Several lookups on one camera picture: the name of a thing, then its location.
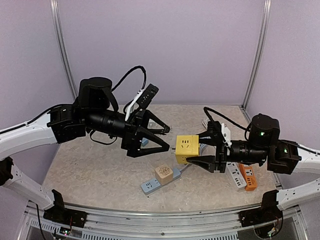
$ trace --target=yellow power cube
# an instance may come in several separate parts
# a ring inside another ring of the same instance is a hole
[[[198,135],[176,136],[175,158],[178,164],[187,164],[186,158],[199,156]]]

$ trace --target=beige power cube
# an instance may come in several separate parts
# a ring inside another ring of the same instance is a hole
[[[161,185],[166,185],[174,179],[174,171],[167,165],[163,164],[154,169],[155,178]]]

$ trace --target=blue object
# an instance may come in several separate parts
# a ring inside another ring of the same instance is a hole
[[[174,180],[180,178],[180,176],[181,176],[181,172],[179,171],[178,168],[174,167],[172,169],[172,171],[173,171],[173,180],[168,182],[167,184],[172,183]],[[159,188],[161,188],[165,185],[161,185],[160,182],[158,182],[158,180],[154,177],[154,178],[150,179],[149,181],[142,183],[141,188],[142,188],[143,193],[145,195],[148,195],[148,194],[158,190]]]
[[[142,142],[141,142],[141,146],[144,147],[145,145],[147,145],[149,143],[149,140],[146,138],[142,138]]]

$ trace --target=blue power strip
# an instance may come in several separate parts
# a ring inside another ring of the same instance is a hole
[[[168,182],[167,184],[172,183],[174,180],[180,178],[180,176],[181,176],[181,172],[179,171],[178,168],[174,167],[172,169],[172,171],[173,171],[173,180]],[[165,185],[161,185],[160,182],[154,177],[154,178],[150,179],[149,181],[142,183],[141,188],[142,188],[142,191],[144,192],[144,194],[148,195],[148,194],[158,190],[159,188],[161,188]]]

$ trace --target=beige cube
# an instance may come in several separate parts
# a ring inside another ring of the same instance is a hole
[[[154,171],[155,178],[161,185],[165,185],[174,179],[174,171],[167,164],[156,167]]]

